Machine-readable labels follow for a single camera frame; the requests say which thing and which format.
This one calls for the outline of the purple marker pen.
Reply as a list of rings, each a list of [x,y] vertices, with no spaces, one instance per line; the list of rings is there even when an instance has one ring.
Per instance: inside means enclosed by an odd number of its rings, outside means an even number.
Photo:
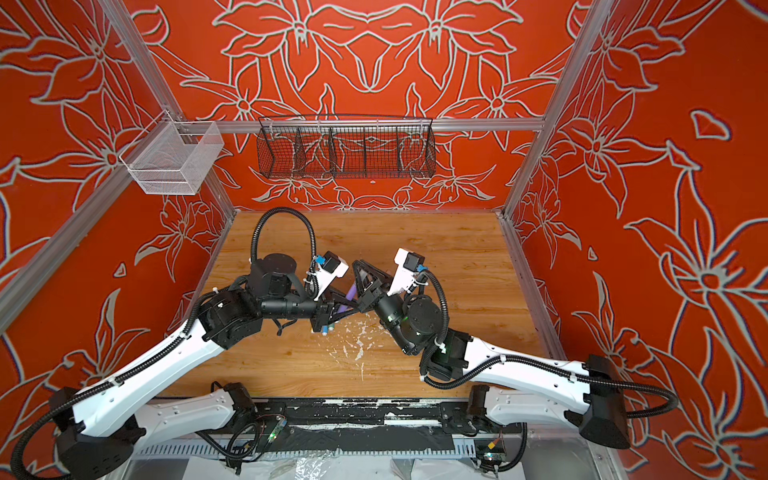
[[[357,307],[357,287],[352,284],[345,294],[345,300],[339,301],[338,314],[346,313]]]

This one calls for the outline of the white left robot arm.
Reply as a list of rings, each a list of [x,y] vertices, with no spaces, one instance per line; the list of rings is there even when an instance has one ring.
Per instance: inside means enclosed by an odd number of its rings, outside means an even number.
[[[295,260],[273,253],[251,264],[249,274],[204,298],[190,320],[155,347],[97,383],[55,421],[60,461],[76,479],[99,479],[147,447],[198,431],[242,423],[255,413],[240,384],[160,404],[154,397],[198,365],[258,333],[265,319],[310,321],[319,331],[335,304],[327,289],[347,263],[333,254],[315,259],[307,280]]]

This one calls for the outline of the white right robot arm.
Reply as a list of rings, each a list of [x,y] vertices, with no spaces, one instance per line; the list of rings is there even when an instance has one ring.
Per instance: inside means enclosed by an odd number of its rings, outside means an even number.
[[[352,270],[360,311],[375,312],[404,354],[420,356],[421,381],[438,390],[474,385],[469,415],[497,427],[556,424],[598,445],[629,448],[624,394],[608,359],[545,359],[449,328],[446,295],[425,267],[390,276],[356,260]]]

